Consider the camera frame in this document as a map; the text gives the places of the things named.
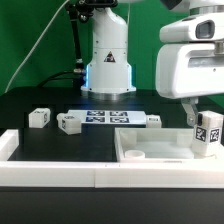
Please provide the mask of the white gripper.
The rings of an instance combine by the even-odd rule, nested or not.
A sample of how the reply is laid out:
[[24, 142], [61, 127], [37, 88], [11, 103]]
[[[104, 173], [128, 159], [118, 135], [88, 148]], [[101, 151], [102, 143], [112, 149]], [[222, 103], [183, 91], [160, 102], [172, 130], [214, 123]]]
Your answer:
[[165, 98], [183, 98], [191, 127], [198, 122], [197, 97], [224, 93], [224, 55], [214, 49], [212, 43], [167, 44], [157, 56], [156, 90]]

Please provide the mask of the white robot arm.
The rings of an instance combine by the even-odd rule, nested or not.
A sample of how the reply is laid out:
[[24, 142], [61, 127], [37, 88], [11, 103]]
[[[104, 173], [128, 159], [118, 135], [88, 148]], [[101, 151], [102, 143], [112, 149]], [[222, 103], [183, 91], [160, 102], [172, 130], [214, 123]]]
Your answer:
[[[93, 56], [82, 91], [99, 99], [134, 92], [127, 62], [127, 23], [112, 8], [137, 0], [86, 0], [93, 11]], [[179, 99], [190, 126], [202, 123], [198, 98], [224, 93], [224, 0], [159, 0], [187, 17], [160, 29], [164, 43], [156, 61], [160, 96]]]

